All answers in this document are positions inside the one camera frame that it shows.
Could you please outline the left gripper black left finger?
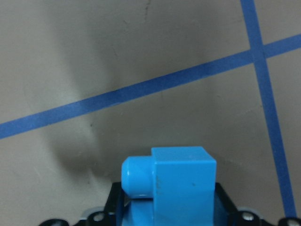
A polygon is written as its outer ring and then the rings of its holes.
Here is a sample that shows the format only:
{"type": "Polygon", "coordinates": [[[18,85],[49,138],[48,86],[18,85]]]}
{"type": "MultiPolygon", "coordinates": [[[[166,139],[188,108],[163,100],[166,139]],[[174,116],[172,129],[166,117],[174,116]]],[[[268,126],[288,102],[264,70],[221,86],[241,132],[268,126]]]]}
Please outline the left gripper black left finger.
{"type": "Polygon", "coordinates": [[[110,226],[121,226],[125,208],[125,193],[121,182],[112,183],[111,190],[104,207],[104,213],[110,226]]]}

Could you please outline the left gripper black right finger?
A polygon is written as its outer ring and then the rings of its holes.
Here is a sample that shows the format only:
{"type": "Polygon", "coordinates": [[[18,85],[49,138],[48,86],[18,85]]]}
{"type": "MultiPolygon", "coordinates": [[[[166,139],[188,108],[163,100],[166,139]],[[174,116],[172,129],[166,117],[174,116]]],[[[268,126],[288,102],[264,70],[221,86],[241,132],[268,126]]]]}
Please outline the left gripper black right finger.
{"type": "Polygon", "coordinates": [[[233,226],[238,209],[220,183],[215,183],[214,226],[233,226]]]}

